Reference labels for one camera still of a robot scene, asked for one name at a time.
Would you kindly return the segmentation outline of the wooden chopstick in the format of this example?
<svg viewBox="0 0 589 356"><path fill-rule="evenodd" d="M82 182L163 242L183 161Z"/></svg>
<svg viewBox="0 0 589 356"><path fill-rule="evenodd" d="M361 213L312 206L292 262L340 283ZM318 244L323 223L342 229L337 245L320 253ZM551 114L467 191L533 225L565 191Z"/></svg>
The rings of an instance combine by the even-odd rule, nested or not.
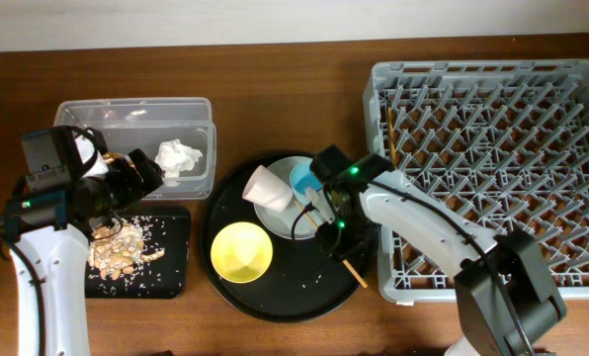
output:
<svg viewBox="0 0 589 356"><path fill-rule="evenodd" d="M388 128L388 141L389 141L389 157L390 161L394 166L397 166L397 153L396 153L396 133L394 128L396 114L390 107L387 108L387 128Z"/></svg>
<svg viewBox="0 0 589 356"><path fill-rule="evenodd" d="M316 223L314 218L309 214L309 212L304 209L304 206L297 199L294 199L294 204L300 209L301 213L306 216L306 218L315 227L315 229L318 229L319 225ZM347 258L342 260L342 264L345 266L345 268L352 274L352 276L359 282L359 284L364 289L366 289L369 286L368 283L365 281L365 279L353 267L353 265L349 262L349 260Z"/></svg>

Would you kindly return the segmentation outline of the white napkin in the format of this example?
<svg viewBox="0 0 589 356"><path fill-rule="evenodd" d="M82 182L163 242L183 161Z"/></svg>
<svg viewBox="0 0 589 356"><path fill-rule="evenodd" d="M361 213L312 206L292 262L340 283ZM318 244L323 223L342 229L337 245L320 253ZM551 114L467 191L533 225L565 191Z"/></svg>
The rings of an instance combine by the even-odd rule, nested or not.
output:
<svg viewBox="0 0 589 356"><path fill-rule="evenodd" d="M177 178L183 171L192 171L202 157L198 149L173 139L160 143L154 161L163 170L165 178Z"/></svg>

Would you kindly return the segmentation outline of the blue plastic cup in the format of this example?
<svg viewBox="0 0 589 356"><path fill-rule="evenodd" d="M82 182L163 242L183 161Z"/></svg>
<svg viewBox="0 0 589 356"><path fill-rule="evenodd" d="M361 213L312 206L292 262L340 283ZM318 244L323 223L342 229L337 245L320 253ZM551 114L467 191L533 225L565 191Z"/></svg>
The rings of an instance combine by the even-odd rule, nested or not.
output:
<svg viewBox="0 0 589 356"><path fill-rule="evenodd" d="M294 194L301 200L306 201L306 190L319 191L322 184L310 170L310 163L303 162L296 165L290 174L290 184Z"/></svg>

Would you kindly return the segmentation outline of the pink plastic cup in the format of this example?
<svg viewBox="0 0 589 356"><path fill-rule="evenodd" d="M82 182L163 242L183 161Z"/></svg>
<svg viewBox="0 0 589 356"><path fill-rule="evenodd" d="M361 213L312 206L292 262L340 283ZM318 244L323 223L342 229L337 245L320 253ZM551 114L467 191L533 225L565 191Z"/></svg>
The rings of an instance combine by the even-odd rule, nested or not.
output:
<svg viewBox="0 0 589 356"><path fill-rule="evenodd" d="M275 212L282 212L293 199L292 188L263 165L251 174L242 198Z"/></svg>

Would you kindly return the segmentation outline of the yellow bowl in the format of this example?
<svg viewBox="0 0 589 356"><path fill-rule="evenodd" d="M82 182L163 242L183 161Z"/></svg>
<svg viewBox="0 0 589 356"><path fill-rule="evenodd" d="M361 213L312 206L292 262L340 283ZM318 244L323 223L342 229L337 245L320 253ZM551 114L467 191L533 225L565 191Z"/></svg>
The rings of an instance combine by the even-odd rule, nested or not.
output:
<svg viewBox="0 0 589 356"><path fill-rule="evenodd" d="M210 262L219 277L246 284L262 277L273 259L269 234L251 222L235 222L220 230L212 241Z"/></svg>

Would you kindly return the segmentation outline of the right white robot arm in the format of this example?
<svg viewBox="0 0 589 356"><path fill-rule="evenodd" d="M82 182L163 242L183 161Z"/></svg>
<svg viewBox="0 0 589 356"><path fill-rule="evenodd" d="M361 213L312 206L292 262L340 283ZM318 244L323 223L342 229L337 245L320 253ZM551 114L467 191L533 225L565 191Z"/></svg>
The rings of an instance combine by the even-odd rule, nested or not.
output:
<svg viewBox="0 0 589 356"><path fill-rule="evenodd" d="M398 233L452 278L463 336L450 355L532 355L566 316L566 306L535 239L469 221L415 186L374 153L353 161L337 146L310 170L322 187L315 208L329 254L343 260L376 227Z"/></svg>

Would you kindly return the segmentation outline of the gold foil wrapper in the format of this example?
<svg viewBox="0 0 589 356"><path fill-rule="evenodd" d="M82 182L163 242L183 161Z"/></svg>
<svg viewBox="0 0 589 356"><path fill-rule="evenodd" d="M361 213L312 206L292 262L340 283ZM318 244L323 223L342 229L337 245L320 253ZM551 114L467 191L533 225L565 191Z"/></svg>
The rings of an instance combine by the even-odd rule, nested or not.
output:
<svg viewBox="0 0 589 356"><path fill-rule="evenodd" d="M124 160L130 167L134 168L134 163L131 161L128 155L117 152L107 152L103 155L103 160L107 165L111 165L115 160L118 159Z"/></svg>

